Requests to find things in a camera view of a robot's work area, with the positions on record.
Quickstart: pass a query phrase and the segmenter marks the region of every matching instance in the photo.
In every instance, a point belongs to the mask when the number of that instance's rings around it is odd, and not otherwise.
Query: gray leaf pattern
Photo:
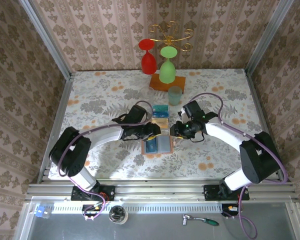
[[[182,103],[169,106],[170,126],[180,120],[178,112],[193,96],[214,92],[224,101],[221,116],[225,121],[233,123],[237,119],[237,127],[250,134],[261,130],[242,69],[182,69],[177,70],[177,76],[186,77],[186,82]],[[77,72],[60,134],[69,126],[88,129],[128,113],[142,100],[140,89],[149,86],[150,79],[151,76],[140,70]],[[220,107],[219,100],[213,96],[199,97],[197,102],[206,113],[217,113]],[[155,91],[152,104],[168,104],[168,93]],[[172,154],[153,155],[141,154],[140,140],[108,142],[90,150],[87,168],[97,178],[222,178],[241,166],[236,150],[215,137],[205,136],[200,144],[179,138],[173,140]],[[60,178],[54,164],[49,177]],[[13,179],[8,182],[10,186],[19,183]]]

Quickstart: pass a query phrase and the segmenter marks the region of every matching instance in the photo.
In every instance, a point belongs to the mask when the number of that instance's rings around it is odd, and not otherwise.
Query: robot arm
[[[180,115],[184,123],[177,121],[170,128],[171,136],[194,139],[195,134],[201,131],[202,134],[224,141],[240,153],[242,167],[220,181],[219,194],[224,198],[243,186],[260,183],[280,169],[277,162],[259,145],[222,125],[216,113],[205,114],[196,101],[183,106]],[[255,135],[255,139],[267,146],[277,157],[279,156],[268,133],[262,131]]]
[[[99,130],[91,132],[88,135],[89,138],[80,136],[67,151],[60,164],[61,156],[71,141],[80,133],[87,131],[78,131],[70,126],[64,130],[53,146],[49,158],[54,164],[59,164],[60,169],[65,175],[71,178],[71,180],[82,189],[85,191],[93,190],[94,192],[98,192],[96,189],[99,186],[98,181],[85,168],[89,150],[111,141],[139,139],[146,141],[160,135],[161,130],[157,124],[151,122],[139,124],[147,118],[147,115],[148,113],[143,107],[134,105],[129,113],[123,114],[112,119],[109,123],[99,126]]]

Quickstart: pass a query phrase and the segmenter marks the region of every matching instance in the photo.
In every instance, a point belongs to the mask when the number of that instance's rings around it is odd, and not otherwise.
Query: table
[[[169,125],[179,119],[178,111],[193,96],[212,92],[224,100],[221,113],[225,122],[250,134],[262,130],[257,110],[243,69],[182,69],[186,77],[184,94],[177,106],[169,106]],[[73,81],[60,134],[65,128],[88,129],[127,113],[141,96],[139,90],[151,76],[140,70],[77,72]],[[220,102],[213,96],[197,100],[207,113],[218,112]],[[168,93],[156,91],[152,104],[168,104]],[[215,137],[192,143],[176,139],[172,154],[142,155],[140,141],[114,141],[89,152],[85,166],[98,178],[214,178],[220,179],[241,167],[236,150]],[[52,164],[51,180],[60,180]]]

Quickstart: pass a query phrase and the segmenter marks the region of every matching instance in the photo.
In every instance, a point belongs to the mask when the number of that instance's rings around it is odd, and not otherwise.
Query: green wine glass
[[[178,51],[173,46],[165,46],[160,53],[166,61],[160,67],[159,79],[164,84],[170,84],[176,79],[176,68],[170,59],[174,58]]]

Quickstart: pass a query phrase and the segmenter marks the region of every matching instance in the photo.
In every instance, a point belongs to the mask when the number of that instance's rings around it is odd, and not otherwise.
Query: wall
[[[191,52],[172,61],[180,69],[244,68],[279,0],[33,0],[72,71],[139,69],[138,43],[160,38],[148,27],[193,29]],[[154,49],[158,65],[157,44]]]
[[[64,83],[18,1],[0,0],[0,240],[16,229]]]
[[[300,199],[300,0],[294,0],[252,79]]]

